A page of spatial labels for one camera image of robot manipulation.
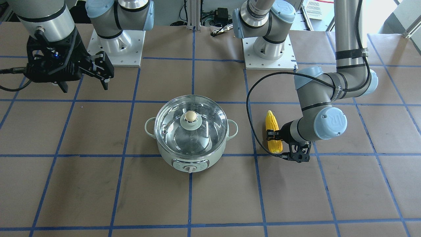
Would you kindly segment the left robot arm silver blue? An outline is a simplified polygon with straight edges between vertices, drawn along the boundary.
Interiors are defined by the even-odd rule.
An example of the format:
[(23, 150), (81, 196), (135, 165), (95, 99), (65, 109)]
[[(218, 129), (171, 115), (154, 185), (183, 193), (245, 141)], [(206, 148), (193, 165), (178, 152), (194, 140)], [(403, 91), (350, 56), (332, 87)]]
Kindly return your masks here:
[[(343, 134), (347, 118), (332, 102), (374, 92), (376, 73), (367, 61), (367, 43), (360, 21), (362, 0), (335, 0), (336, 72), (320, 66), (294, 72), (294, 84), (303, 116), (282, 126), (267, 129), (267, 141), (284, 141), (289, 151), (265, 151), (297, 163), (308, 162), (311, 144)], [(265, 60), (281, 58), (296, 11), (284, 0), (247, 0), (233, 11), (234, 34), (238, 39), (256, 37), (254, 52)]]

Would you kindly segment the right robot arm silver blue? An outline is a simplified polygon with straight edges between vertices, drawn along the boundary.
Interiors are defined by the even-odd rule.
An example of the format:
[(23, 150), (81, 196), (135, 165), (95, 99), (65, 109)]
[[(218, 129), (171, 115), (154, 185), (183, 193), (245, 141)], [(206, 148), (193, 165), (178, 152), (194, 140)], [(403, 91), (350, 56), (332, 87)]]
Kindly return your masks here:
[(85, 9), (99, 39), (96, 54), (82, 42), (71, 12), (63, 0), (9, 0), (30, 36), (28, 63), (2, 69), (1, 74), (24, 74), (23, 86), (2, 90), (17, 92), (34, 83), (53, 83), (67, 93), (69, 81), (83, 75), (99, 79), (104, 90), (114, 78), (114, 66), (139, 66), (143, 37), (154, 26), (152, 0), (87, 0)]

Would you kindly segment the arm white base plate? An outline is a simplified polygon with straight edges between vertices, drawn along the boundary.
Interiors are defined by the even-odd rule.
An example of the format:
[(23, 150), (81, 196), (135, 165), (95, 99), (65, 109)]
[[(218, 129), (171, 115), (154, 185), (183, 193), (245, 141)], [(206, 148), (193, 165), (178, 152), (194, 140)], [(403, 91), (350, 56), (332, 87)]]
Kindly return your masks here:
[(286, 70), (298, 69), (290, 36), (274, 44), (264, 37), (242, 39), (245, 69)]
[(105, 51), (113, 66), (140, 67), (145, 31), (125, 30), (115, 39), (102, 39), (93, 31), (87, 51)]

